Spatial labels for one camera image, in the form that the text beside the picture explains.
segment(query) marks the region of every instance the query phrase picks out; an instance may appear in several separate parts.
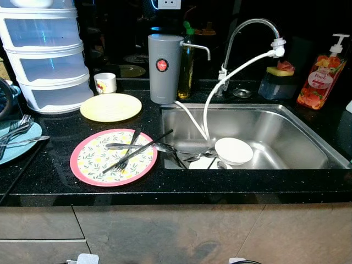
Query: kitchen sink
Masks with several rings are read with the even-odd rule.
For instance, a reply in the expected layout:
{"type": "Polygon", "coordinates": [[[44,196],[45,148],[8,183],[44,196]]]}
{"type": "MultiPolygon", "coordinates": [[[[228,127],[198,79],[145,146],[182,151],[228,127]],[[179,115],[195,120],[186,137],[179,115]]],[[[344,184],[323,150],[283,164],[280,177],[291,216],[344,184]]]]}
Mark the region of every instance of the kitchen sink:
{"type": "MultiPolygon", "coordinates": [[[[203,128],[204,104],[185,104],[203,128]]],[[[179,150],[201,153],[224,137],[247,142],[251,161],[234,169],[344,169],[347,159],[281,104],[211,104],[208,143],[176,104],[161,107],[163,131],[173,129],[164,142],[179,150]]],[[[173,155],[165,154],[164,167],[182,169],[173,155]]]]}

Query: floral plate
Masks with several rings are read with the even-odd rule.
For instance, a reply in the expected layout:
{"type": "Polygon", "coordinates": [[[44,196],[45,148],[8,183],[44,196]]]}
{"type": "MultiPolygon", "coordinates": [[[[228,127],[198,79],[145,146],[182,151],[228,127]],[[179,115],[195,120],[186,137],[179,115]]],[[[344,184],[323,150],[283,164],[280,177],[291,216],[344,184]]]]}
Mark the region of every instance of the floral plate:
{"type": "MultiPolygon", "coordinates": [[[[75,148],[71,155],[70,166],[73,174],[81,181],[95,186],[120,186],[131,183],[145,175],[156,162],[158,155],[154,147],[131,158],[124,170],[102,171],[121,159],[127,150],[109,150],[108,143],[130,144],[133,129],[110,129],[91,135],[75,148]]],[[[152,139],[141,133],[136,145],[146,145],[152,139]]]]}

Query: electrical outlet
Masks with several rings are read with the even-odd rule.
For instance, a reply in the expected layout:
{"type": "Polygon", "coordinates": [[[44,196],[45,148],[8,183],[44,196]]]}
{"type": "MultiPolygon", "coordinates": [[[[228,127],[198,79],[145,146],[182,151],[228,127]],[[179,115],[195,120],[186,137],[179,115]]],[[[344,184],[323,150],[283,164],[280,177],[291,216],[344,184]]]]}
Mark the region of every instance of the electrical outlet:
{"type": "Polygon", "coordinates": [[[158,0],[159,9],[181,9],[181,0],[158,0]]]}

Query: granite countertop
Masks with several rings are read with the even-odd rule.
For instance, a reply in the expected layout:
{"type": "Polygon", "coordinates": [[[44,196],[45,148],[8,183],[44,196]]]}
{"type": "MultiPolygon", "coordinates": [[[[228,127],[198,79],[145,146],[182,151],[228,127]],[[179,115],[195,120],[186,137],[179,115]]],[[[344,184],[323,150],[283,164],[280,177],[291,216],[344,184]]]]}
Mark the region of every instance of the granite countertop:
{"type": "MultiPolygon", "coordinates": [[[[204,84],[191,99],[204,103],[211,84],[204,84]]],[[[124,93],[137,97],[142,111],[124,122],[105,124],[84,118],[79,111],[60,115],[34,114],[50,141],[25,170],[13,189],[7,206],[80,206],[138,204],[282,204],[352,201],[352,169],[333,170],[172,170],[162,168],[160,156],[152,170],[131,184],[101,188],[85,184],[70,170],[73,149],[88,136],[112,128],[141,128],[155,138],[161,135],[160,108],[150,100],[148,83],[126,82],[124,93]]],[[[214,99],[212,102],[224,102],[214,99]]],[[[268,103],[258,95],[249,99],[229,96],[225,103],[268,103]]],[[[282,103],[351,160],[352,114],[327,102],[320,111],[299,106],[293,100],[282,103]]],[[[41,144],[21,157],[0,166],[0,194],[41,144]]]]}

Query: small white cup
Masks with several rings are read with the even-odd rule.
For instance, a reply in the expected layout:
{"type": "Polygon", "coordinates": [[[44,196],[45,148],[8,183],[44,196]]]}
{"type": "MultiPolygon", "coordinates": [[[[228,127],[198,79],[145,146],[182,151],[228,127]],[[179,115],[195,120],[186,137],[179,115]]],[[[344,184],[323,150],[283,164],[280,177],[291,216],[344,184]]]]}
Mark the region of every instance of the small white cup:
{"type": "Polygon", "coordinates": [[[94,75],[94,83],[98,94],[116,92],[116,75],[113,73],[98,73],[94,75]]]}

